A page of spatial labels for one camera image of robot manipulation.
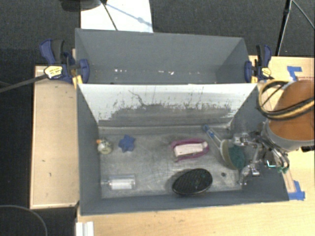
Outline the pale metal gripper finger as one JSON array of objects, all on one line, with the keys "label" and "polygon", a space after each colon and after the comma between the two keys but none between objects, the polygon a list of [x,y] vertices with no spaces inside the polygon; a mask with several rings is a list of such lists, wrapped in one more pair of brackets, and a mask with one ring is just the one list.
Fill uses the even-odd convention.
[{"label": "pale metal gripper finger", "polygon": [[251,146],[252,138],[248,133],[235,133],[232,138],[232,143],[239,147]]},{"label": "pale metal gripper finger", "polygon": [[250,179],[257,177],[260,177],[260,169],[258,169],[255,165],[249,164],[240,171],[238,184],[240,186],[245,186],[248,184]]}]

